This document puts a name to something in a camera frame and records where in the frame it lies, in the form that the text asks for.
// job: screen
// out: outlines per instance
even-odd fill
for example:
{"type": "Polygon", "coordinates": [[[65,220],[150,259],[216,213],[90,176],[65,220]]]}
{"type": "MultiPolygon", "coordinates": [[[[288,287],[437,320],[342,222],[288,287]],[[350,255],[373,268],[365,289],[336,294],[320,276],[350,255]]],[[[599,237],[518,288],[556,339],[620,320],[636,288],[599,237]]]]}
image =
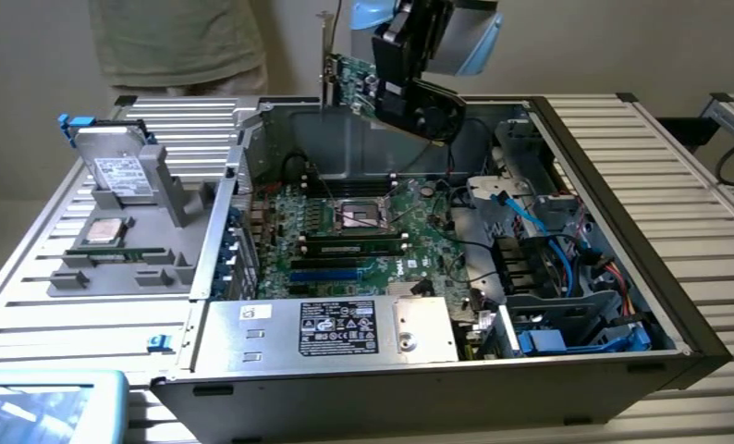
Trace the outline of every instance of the screen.
{"type": "Polygon", "coordinates": [[[0,386],[0,444],[70,442],[91,387],[0,386]]]}

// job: blue cable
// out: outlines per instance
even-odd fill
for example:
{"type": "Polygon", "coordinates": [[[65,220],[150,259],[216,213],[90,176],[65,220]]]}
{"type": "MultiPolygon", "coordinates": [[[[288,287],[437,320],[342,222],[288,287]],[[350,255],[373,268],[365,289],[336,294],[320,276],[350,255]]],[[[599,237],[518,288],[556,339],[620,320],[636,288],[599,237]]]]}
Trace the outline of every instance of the blue cable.
{"type": "MultiPolygon", "coordinates": [[[[529,213],[522,210],[522,208],[518,206],[516,201],[513,199],[506,199],[505,204],[514,210],[514,212],[524,217],[532,224],[538,228],[541,233],[545,236],[549,236],[549,232],[546,231],[546,227],[544,225],[544,222],[538,220],[536,217],[530,216],[529,213]]],[[[565,271],[565,279],[568,282],[566,289],[565,289],[565,297],[569,298],[572,296],[572,290],[574,288],[574,273],[572,271],[572,266],[568,263],[568,259],[565,258],[565,253],[561,250],[561,247],[554,242],[554,240],[549,240],[549,248],[552,248],[552,251],[558,256],[558,259],[562,263],[562,270],[565,271]]]]}

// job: warning label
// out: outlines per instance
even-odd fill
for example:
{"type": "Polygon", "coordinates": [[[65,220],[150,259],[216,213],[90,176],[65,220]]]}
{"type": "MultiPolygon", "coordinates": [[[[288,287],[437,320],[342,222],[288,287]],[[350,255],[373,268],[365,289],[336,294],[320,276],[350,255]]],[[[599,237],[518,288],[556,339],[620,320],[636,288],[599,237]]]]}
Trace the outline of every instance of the warning label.
{"type": "Polygon", "coordinates": [[[121,197],[151,196],[153,189],[143,175],[135,157],[107,157],[94,159],[110,191],[121,197]]]}
{"type": "Polygon", "coordinates": [[[301,303],[302,356],[380,352],[373,301],[301,303]]]}

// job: person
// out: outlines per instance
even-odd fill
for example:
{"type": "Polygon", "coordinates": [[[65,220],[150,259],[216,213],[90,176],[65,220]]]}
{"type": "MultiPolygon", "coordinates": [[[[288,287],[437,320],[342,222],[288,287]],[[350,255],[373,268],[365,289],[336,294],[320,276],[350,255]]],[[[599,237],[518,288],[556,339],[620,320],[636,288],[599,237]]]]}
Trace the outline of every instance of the person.
{"type": "Polygon", "coordinates": [[[250,0],[89,0],[103,78],[122,95],[264,94],[250,0]]]}

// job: beige shirt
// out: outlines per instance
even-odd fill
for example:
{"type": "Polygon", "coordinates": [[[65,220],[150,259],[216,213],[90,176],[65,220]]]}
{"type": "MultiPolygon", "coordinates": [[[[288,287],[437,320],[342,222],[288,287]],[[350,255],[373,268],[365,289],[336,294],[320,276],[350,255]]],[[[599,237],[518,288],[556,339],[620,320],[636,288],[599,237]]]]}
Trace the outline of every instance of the beige shirt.
{"type": "Polygon", "coordinates": [[[110,85],[177,86],[258,67],[265,51],[250,0],[89,0],[110,85]]]}

